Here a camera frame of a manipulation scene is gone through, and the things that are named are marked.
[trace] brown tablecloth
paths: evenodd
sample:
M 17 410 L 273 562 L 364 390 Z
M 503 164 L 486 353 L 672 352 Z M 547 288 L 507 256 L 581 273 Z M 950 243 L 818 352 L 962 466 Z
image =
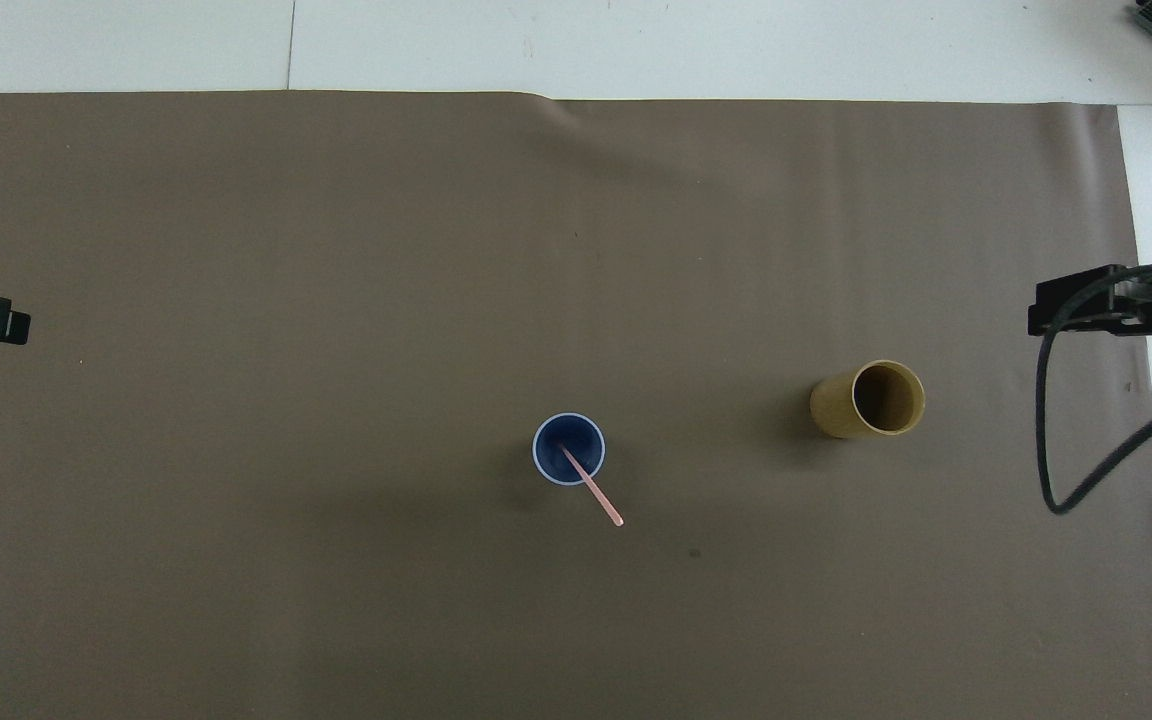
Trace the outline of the brown tablecloth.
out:
M 1101 106 L 0 94 L 0 717 L 1152 717 L 1132 259 Z

